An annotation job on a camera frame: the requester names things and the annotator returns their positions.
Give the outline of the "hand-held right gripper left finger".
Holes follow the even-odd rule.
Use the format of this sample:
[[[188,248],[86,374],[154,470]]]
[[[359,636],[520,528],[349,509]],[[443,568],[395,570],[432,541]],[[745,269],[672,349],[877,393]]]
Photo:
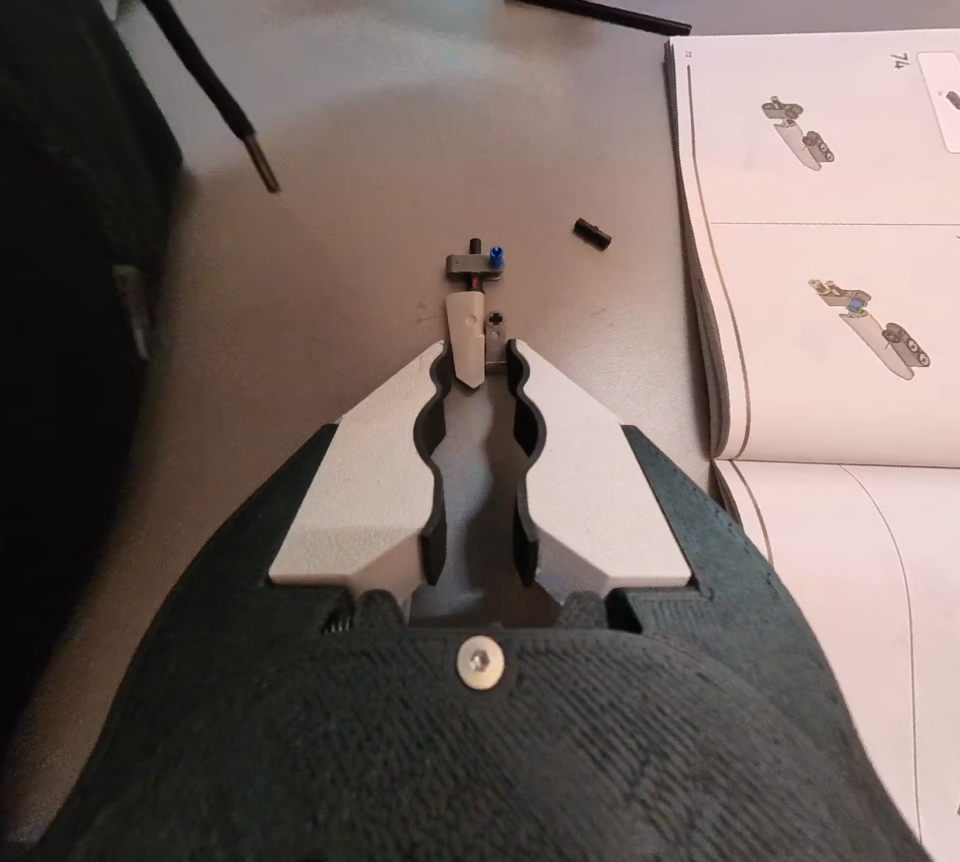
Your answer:
[[[434,586],[447,559],[443,477],[452,352],[436,342],[345,413],[270,566],[277,585]]]

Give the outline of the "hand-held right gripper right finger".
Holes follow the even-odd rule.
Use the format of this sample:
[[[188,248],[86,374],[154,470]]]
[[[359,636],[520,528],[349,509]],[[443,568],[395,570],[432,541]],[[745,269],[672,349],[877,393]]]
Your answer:
[[[681,588],[692,577],[618,416],[525,341],[507,344],[513,561],[542,588]]]

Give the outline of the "small white grey toy brick assembly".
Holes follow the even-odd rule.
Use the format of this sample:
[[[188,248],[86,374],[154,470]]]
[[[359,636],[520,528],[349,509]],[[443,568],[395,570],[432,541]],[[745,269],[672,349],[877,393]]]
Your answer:
[[[487,285],[499,282],[505,270],[501,246],[483,247],[479,238],[470,239],[463,254],[446,257],[445,273],[451,282],[462,282],[462,290],[450,292],[445,301],[449,342],[457,380],[476,390],[488,375],[507,370],[505,316],[487,300]]]

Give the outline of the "open building instruction booklet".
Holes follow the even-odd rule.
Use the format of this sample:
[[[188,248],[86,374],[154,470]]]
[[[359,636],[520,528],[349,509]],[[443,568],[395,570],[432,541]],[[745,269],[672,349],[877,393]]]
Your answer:
[[[959,858],[958,39],[666,48],[714,470],[933,860]]]

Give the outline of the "person's dark clothing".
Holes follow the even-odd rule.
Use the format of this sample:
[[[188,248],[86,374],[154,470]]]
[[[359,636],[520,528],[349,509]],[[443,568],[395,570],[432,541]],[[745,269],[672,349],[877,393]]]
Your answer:
[[[182,153],[99,0],[2,0],[2,757],[110,534]]]

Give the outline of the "long black toy axle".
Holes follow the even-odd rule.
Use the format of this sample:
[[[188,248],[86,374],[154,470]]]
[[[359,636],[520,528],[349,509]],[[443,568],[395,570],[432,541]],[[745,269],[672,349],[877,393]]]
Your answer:
[[[630,28],[667,38],[690,36],[692,27],[674,20],[633,12],[624,8],[586,0],[506,0],[512,3],[587,18],[620,28]]]

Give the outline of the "black drawstring with metal tip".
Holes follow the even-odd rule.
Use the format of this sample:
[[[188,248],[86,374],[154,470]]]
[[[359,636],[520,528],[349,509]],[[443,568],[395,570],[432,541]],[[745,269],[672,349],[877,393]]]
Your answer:
[[[179,62],[207,96],[221,119],[242,143],[265,188],[278,194],[281,185],[245,111],[215,73],[169,0],[140,0]]]

